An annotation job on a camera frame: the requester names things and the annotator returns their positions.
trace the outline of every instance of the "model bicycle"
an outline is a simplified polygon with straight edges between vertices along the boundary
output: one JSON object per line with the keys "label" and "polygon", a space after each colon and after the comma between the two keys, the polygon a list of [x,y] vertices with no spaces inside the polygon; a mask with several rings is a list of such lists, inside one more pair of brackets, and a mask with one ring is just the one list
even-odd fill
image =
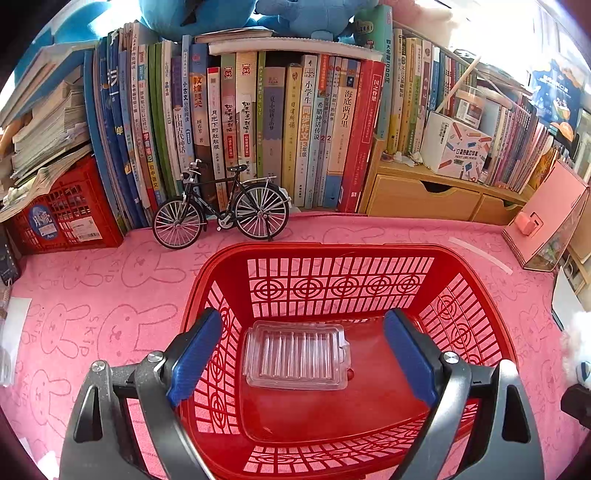
{"label": "model bicycle", "polygon": [[[183,196],[163,203],[156,212],[152,231],[158,242],[172,249],[188,247],[197,240],[202,229],[207,229],[208,214],[217,217],[218,230],[237,226],[244,235],[254,240],[271,240],[285,228],[290,215],[290,200],[269,181],[273,177],[240,181],[240,172],[247,166],[236,165],[227,168],[234,174],[233,177],[199,182],[199,169],[205,167],[199,159],[192,162],[189,172],[183,172],[186,182]],[[229,182],[232,182],[232,188],[228,205],[219,212],[194,189],[208,183]]]}

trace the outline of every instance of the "wooden cabinet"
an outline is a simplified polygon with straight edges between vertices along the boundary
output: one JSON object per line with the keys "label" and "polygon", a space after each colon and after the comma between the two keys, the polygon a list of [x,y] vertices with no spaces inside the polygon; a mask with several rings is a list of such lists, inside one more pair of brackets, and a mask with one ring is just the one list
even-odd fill
{"label": "wooden cabinet", "polygon": [[430,192],[420,180],[377,175],[367,214],[379,217],[469,220],[480,194],[448,187]]}
{"label": "wooden cabinet", "polygon": [[423,165],[381,159],[375,141],[359,213],[369,216],[435,218],[507,225],[526,198],[508,189],[434,174]]}

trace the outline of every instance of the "plush toy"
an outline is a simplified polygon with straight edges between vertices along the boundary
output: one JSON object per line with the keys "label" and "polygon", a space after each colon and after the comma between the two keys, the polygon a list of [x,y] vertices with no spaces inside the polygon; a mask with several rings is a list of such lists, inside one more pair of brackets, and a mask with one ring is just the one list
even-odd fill
{"label": "plush toy", "polygon": [[392,7],[392,18],[442,47],[448,47],[458,24],[449,8],[426,8],[415,0],[379,0]]}
{"label": "plush toy", "polygon": [[350,35],[349,20],[364,8],[373,8],[378,0],[258,0],[256,12],[263,17],[259,25],[281,35],[333,41]]}
{"label": "plush toy", "polygon": [[139,0],[146,24],[160,36],[181,41],[183,35],[251,27],[256,0]]}

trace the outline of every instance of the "screw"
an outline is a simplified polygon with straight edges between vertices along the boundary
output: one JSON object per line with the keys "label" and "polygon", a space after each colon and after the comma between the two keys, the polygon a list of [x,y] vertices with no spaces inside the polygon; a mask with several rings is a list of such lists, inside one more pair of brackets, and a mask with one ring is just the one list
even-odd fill
{"label": "screw", "polygon": [[448,364],[456,364],[460,361],[460,357],[458,357],[456,352],[445,352],[443,354],[443,359],[448,363]]}
{"label": "screw", "polygon": [[148,362],[151,364],[157,364],[164,358],[164,354],[160,350],[155,350],[148,354]]}
{"label": "screw", "polygon": [[93,372],[102,372],[105,369],[106,363],[102,360],[97,360],[92,364],[92,371]]}

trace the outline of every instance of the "white plush toy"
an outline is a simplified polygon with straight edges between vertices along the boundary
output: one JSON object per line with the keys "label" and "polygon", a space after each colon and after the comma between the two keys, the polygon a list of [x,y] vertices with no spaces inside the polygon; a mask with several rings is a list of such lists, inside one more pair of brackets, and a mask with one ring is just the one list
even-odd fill
{"label": "white plush toy", "polygon": [[591,313],[575,314],[562,335],[562,366],[569,385],[591,390]]}

